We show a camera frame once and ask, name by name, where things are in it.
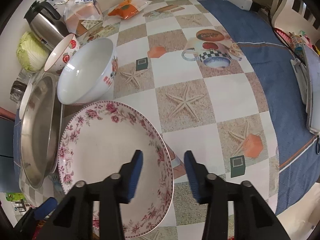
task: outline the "metal screw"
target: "metal screw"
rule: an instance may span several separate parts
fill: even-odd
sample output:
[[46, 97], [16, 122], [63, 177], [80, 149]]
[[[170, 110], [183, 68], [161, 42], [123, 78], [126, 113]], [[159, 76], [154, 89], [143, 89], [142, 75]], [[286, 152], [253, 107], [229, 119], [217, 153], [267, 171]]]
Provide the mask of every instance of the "metal screw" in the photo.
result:
[[209, 179], [209, 180], [215, 180], [216, 178], [217, 178], [216, 174], [213, 174], [213, 173], [207, 174], [207, 179]]
[[251, 182], [248, 181], [248, 180], [242, 181], [242, 184], [243, 184], [245, 187], [251, 187], [251, 186], [252, 186]]
[[121, 175], [120, 173], [112, 173], [110, 177], [111, 179], [120, 179]]
[[77, 183], [76, 183], [76, 187], [83, 187], [85, 185], [85, 181], [84, 180], [79, 180]]

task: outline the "black thermos handle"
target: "black thermos handle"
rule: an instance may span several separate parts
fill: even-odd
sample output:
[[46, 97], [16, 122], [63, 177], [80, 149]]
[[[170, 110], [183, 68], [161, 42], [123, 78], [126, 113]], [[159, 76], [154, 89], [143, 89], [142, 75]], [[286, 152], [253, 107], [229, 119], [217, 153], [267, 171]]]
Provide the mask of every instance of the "black thermos handle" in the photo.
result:
[[61, 15], [57, 12], [57, 10], [46, 1], [41, 2], [39, 7], [45, 9], [53, 19], [59, 20], [61, 18]]

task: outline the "kettle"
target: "kettle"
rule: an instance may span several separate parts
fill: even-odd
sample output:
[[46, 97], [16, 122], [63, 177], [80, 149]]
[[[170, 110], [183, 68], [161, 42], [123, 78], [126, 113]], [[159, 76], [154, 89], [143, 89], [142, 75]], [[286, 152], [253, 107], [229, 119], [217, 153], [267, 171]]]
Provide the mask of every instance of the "kettle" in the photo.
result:
[[35, 1], [24, 18], [35, 37], [49, 50], [53, 50], [69, 34], [61, 15], [47, 1]]

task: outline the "bowl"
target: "bowl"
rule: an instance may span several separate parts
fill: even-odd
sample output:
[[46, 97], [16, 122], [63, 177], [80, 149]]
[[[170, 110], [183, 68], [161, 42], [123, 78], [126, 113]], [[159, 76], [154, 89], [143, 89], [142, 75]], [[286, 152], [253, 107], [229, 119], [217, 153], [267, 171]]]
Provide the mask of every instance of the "bowl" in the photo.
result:
[[[173, 172], [168, 149], [153, 125], [137, 110], [115, 101], [87, 105], [71, 119], [61, 137], [59, 177], [65, 194], [79, 181], [95, 183], [119, 172], [135, 150], [143, 165], [134, 198], [120, 204], [126, 238], [156, 228], [167, 214], [173, 197]], [[93, 222], [99, 229], [99, 202]]]
[[44, 71], [60, 75], [65, 65], [80, 48], [81, 46], [76, 36], [73, 33], [67, 35], [49, 55], [44, 64]]
[[21, 160], [30, 185], [39, 188], [56, 164], [61, 104], [56, 77], [45, 73], [34, 85], [21, 126]]
[[27, 88], [26, 88], [26, 90], [23, 94], [22, 100], [21, 100], [20, 109], [19, 109], [20, 120], [23, 119], [24, 112], [26, 111], [27, 103], [29, 101], [31, 92], [32, 92], [32, 84], [30, 83], [27, 85]]
[[58, 82], [64, 105], [86, 104], [108, 91], [118, 70], [116, 47], [108, 38], [84, 45], [67, 63]]

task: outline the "cabbage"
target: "cabbage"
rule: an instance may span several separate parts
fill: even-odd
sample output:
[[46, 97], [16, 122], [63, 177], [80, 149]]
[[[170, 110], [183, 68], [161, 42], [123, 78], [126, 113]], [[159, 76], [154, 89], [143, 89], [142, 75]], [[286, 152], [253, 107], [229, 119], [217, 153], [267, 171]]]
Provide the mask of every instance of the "cabbage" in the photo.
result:
[[49, 57], [49, 51], [31, 32], [20, 38], [16, 54], [22, 67], [31, 72], [40, 70]]

